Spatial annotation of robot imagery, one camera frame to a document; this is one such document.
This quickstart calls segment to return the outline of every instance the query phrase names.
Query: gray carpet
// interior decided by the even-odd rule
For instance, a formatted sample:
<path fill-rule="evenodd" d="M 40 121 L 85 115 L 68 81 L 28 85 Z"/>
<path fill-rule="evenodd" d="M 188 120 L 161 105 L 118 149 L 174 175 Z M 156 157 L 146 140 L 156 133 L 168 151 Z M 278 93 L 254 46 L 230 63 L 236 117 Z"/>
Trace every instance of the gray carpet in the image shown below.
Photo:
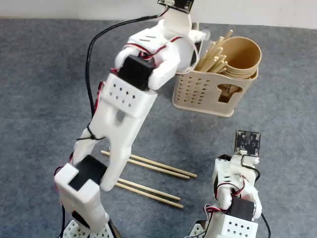
<path fill-rule="evenodd" d="M 0 20 L 0 237 L 55 238 L 61 208 L 53 171 L 66 163 L 90 119 L 84 62 L 91 38 L 111 22 Z M 96 43 L 94 92 L 128 36 L 153 22 L 114 30 Z M 176 109 L 173 80 L 160 91 L 133 152 L 196 172 L 177 179 L 128 164 L 122 178 L 182 197 L 183 210 L 115 187 L 102 201 L 125 238 L 182 238 L 213 202 L 216 156 L 233 153 L 236 129 L 262 132 L 257 184 L 274 238 L 317 233 L 317 31 L 264 26 L 203 25 L 212 39 L 232 28 L 263 50 L 260 76 L 234 115 Z M 101 142 L 94 155 L 106 149 Z M 267 237 L 259 222 L 259 238 Z"/>

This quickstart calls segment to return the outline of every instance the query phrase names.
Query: white wall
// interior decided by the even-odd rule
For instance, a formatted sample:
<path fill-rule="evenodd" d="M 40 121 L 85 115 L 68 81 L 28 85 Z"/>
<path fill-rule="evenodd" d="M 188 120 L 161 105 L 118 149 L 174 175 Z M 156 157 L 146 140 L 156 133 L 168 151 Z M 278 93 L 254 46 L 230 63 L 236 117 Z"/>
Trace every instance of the white wall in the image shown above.
<path fill-rule="evenodd" d="M 161 10 L 157 0 L 0 0 L 0 16 L 123 19 Z M 317 29 L 317 0 L 195 0 L 194 21 Z"/>

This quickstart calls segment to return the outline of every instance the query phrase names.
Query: circuit board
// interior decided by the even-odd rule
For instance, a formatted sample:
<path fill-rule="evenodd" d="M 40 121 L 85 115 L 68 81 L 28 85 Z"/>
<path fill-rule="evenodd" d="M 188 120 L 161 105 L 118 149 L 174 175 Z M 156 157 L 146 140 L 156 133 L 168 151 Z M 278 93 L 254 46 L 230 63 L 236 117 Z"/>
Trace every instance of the circuit board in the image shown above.
<path fill-rule="evenodd" d="M 251 131 L 236 131 L 234 153 L 240 154 L 241 150 L 247 151 L 247 155 L 259 156 L 261 133 Z"/>
<path fill-rule="evenodd" d="M 189 14 L 194 0 L 158 0 L 158 4 L 168 5 L 170 8 Z"/>

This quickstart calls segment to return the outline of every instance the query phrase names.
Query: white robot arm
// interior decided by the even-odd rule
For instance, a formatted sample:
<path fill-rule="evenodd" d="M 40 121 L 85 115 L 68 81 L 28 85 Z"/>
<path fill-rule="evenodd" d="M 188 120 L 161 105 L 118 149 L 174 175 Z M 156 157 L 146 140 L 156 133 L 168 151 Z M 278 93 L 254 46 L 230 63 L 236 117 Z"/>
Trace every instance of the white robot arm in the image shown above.
<path fill-rule="evenodd" d="M 187 238 L 255 238 L 262 214 L 258 191 L 260 133 L 237 131 L 235 154 L 215 160 L 212 175 L 216 205 L 206 204 L 207 222 L 197 222 Z"/>
<path fill-rule="evenodd" d="M 100 84 L 94 116 L 74 147 L 73 156 L 54 177 L 59 198 L 86 234 L 97 233 L 109 221 L 100 201 L 100 189 L 117 182 L 131 154 L 131 146 L 156 97 L 155 90 L 176 73 L 194 68 L 195 46 L 206 33 L 192 30 L 188 14 L 193 0 L 163 1 L 171 9 L 157 26 L 131 36 L 115 59 L 115 68 Z M 122 121 L 118 112 L 124 112 Z M 90 154 L 99 140 L 110 141 L 109 166 Z"/>

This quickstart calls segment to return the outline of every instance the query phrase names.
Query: beige plastic basket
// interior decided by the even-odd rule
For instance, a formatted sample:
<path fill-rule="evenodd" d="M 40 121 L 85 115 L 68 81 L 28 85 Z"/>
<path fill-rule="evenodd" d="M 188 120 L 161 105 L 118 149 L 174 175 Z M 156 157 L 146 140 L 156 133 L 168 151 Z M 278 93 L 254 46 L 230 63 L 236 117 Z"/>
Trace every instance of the beige plastic basket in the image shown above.
<path fill-rule="evenodd" d="M 175 81 L 172 102 L 180 109 L 230 117 L 258 73 L 259 70 L 250 79 L 197 71 L 180 75 Z"/>

